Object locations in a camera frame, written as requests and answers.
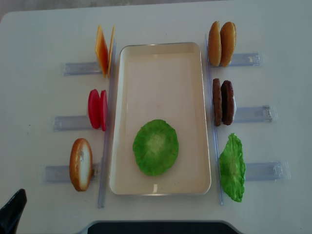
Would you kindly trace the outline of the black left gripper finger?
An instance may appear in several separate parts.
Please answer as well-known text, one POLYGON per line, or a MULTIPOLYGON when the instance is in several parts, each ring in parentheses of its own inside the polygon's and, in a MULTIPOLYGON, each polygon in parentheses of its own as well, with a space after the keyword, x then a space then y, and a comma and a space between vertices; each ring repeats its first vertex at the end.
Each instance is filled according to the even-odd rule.
POLYGON ((0 210, 0 234, 15 234, 27 203, 24 189, 19 189, 0 210))

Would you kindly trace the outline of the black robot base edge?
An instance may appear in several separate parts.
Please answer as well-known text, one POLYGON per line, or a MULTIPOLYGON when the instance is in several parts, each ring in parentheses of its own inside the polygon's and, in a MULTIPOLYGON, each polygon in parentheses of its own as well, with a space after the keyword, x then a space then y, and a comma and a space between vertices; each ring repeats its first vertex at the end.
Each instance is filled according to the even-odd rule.
POLYGON ((99 222, 88 228, 89 234, 236 234, 238 231, 220 222, 142 221, 99 222))

